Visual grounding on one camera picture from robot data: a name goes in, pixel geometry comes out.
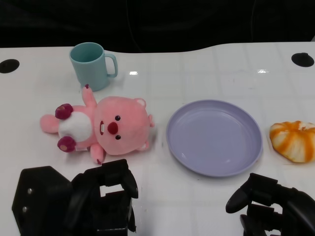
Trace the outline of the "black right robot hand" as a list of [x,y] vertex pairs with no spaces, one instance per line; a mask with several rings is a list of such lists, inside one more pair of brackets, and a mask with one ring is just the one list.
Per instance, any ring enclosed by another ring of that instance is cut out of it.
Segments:
[[228,200],[225,210],[240,215],[245,236],[264,236],[277,230],[282,236],[315,234],[315,201],[296,188],[287,188],[276,179],[251,173]]

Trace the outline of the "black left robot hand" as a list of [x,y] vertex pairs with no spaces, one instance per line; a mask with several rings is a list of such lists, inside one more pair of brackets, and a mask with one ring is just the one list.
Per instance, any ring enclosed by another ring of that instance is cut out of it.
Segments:
[[71,184],[64,235],[126,236],[136,232],[132,200],[138,198],[138,187],[125,159],[88,169]]

